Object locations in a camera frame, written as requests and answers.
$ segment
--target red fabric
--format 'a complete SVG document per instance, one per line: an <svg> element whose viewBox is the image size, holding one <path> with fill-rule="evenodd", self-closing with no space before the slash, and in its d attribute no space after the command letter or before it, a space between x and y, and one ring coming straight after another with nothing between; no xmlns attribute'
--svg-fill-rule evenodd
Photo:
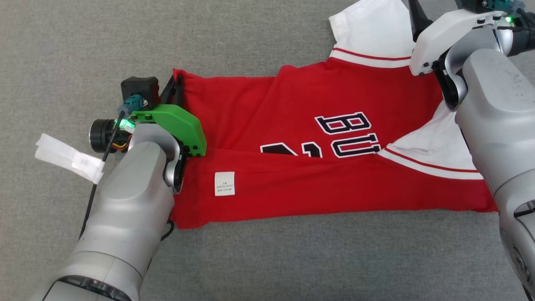
<svg viewBox="0 0 535 301"><path fill-rule="evenodd" d="M496 210L482 180L434 177L375 154L340 158L331 146L375 134L384 148L420 128L442 100L433 75L413 77L408 67L378 69L335 58L285 66L276 77L178 74L186 109L199 118L208 142L205 157L187 162L172 213L179 228L369 210ZM315 119L356 112L365 114L369 129L328 134ZM304 142L318 145L323 157L304 154ZM277 143L297 156L261 153L261 146ZM216 197L215 172L223 171L235 172L236 194Z"/></svg>

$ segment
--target white tag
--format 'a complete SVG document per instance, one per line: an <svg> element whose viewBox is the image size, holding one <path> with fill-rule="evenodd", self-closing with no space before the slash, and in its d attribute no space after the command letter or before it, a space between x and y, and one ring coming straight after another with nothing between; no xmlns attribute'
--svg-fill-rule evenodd
<svg viewBox="0 0 535 301"><path fill-rule="evenodd" d="M216 196L235 195L234 171L216 172Z"/></svg>
<svg viewBox="0 0 535 301"><path fill-rule="evenodd" d="M35 157L37 159L73 171L95 184L98 184L102 178L104 167L102 160L81 153L47 134L42 134L36 145Z"/></svg>

